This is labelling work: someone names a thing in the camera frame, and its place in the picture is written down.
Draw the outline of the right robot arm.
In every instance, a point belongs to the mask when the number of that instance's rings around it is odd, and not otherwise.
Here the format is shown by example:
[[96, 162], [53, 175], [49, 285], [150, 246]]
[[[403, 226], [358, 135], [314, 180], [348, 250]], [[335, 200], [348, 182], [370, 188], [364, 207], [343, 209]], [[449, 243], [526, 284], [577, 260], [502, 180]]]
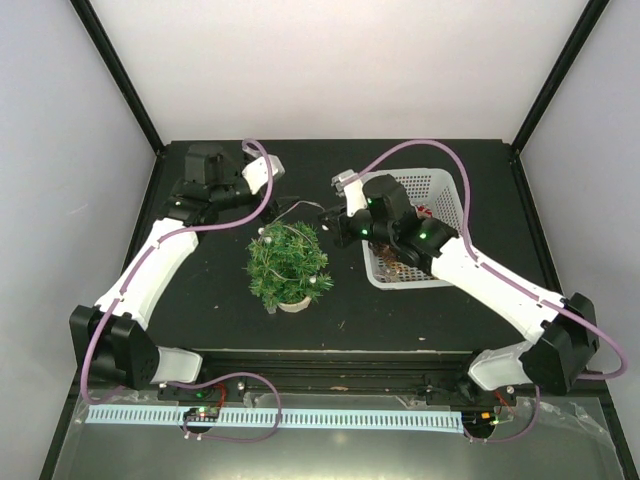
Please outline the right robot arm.
[[402, 264], [461, 289], [522, 336], [516, 344], [473, 356], [454, 379], [461, 400], [476, 403], [510, 385], [534, 384], [553, 395], [571, 390], [599, 348], [590, 299], [541, 288], [467, 247], [460, 231], [420, 216], [389, 174], [363, 182], [346, 170], [332, 185], [345, 203], [319, 219], [337, 246], [356, 241], [387, 246]]

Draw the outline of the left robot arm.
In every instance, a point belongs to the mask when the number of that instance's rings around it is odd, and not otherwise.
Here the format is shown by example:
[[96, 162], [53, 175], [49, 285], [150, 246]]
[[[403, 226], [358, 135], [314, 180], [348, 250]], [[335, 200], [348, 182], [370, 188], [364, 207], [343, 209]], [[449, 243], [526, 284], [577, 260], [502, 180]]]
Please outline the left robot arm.
[[166, 287], [205, 234], [235, 229], [266, 212], [285, 168], [257, 141], [243, 141], [242, 151], [238, 162], [214, 142], [191, 145], [139, 252], [94, 305], [72, 312], [80, 393], [88, 403], [96, 401], [90, 377], [133, 390], [179, 383], [193, 399], [213, 391], [215, 376], [200, 354], [159, 346], [147, 329]]

